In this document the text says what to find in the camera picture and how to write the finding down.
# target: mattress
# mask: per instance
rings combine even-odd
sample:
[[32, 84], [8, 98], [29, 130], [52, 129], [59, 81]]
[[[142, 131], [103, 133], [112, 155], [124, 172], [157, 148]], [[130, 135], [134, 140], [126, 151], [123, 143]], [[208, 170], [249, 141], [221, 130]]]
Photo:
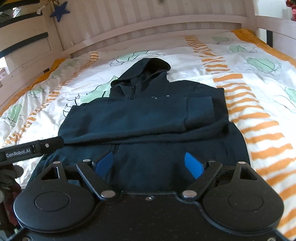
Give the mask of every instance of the mattress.
[[[0, 145], [57, 136], [71, 107], [108, 97], [110, 84], [142, 58], [171, 65], [168, 80], [225, 89], [229, 119], [242, 132], [252, 167], [284, 201], [279, 231], [296, 238], [296, 61], [246, 29], [181, 36], [123, 50], [93, 51], [66, 59], [0, 118]], [[24, 188], [40, 158], [18, 163]]]

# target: hood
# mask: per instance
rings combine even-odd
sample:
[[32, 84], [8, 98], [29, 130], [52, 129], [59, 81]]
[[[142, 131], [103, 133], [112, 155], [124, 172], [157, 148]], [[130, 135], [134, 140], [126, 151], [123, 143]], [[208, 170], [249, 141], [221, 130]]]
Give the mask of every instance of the hood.
[[148, 86], [149, 83], [170, 70], [170, 65], [159, 58], [143, 58], [136, 62], [119, 79], [111, 82], [112, 96], [130, 98], [135, 88], [141, 88], [141, 85]]

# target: bed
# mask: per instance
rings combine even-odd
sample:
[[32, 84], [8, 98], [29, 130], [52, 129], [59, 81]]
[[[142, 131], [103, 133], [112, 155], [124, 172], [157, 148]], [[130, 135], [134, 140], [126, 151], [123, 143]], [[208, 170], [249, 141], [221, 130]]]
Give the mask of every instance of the bed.
[[[171, 65], [170, 82], [224, 88], [252, 168], [284, 201], [278, 230], [296, 238], [296, 60], [287, 49], [296, 23], [257, 16], [251, 0], [69, 0], [60, 23], [48, 17], [52, 8], [0, 27], [0, 38], [3, 31], [15, 39], [0, 44], [13, 50], [0, 85], [0, 146], [57, 136], [72, 106], [108, 97], [111, 82], [135, 62], [157, 57]], [[8, 31], [34, 24], [22, 36]], [[275, 48], [256, 37], [258, 28], [273, 35]], [[19, 45], [32, 36], [39, 39]], [[22, 188], [39, 160], [19, 163]]]

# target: blue pad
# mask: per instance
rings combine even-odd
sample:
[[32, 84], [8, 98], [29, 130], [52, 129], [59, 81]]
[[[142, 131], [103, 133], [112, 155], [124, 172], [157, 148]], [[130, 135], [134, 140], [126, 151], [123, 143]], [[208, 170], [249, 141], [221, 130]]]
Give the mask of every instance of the blue pad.
[[189, 152], [185, 154], [185, 166], [191, 172], [195, 179], [199, 178], [204, 172], [202, 163], [200, 163], [195, 157]]
[[104, 156], [97, 164], [95, 173], [99, 175], [100, 178], [106, 178], [108, 172], [114, 163], [114, 155], [112, 152], [109, 152], [106, 156]]

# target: bed frame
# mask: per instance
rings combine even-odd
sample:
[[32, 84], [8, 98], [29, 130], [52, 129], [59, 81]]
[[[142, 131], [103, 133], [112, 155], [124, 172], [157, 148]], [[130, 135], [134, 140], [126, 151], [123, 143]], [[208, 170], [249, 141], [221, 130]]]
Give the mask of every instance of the bed frame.
[[[128, 11], [129, 4], [134, 16]], [[151, 4], [155, 9], [147, 16], [146, 11], [151, 10]], [[47, 6], [42, 15], [32, 13], [13, 19], [9, 24], [0, 24], [0, 57], [1, 53], [5, 55], [10, 72], [0, 84], [0, 109], [15, 93], [50, 68], [55, 59], [74, 57], [91, 50], [120, 50], [153, 39], [223, 33], [243, 27], [254, 32], [259, 28], [268, 30], [270, 45], [292, 57], [296, 56], [296, 50], [291, 52], [288, 45], [296, 40], [296, 22], [258, 16], [256, 0], [167, 0], [163, 6], [157, 4], [160, 4], [158, 0], [68, 0], [67, 8], [71, 13], [64, 15], [60, 23], [49, 18], [53, 6]], [[174, 5], [180, 4], [179, 9], [174, 9]], [[219, 5], [224, 6], [223, 14], [216, 7]], [[194, 7], [203, 14], [194, 13], [191, 10]], [[186, 27], [183, 30], [183, 26], [191, 23], [203, 27]], [[78, 25], [79, 31], [75, 31], [75, 25]], [[162, 32], [159, 30], [161, 27], [167, 30]]]

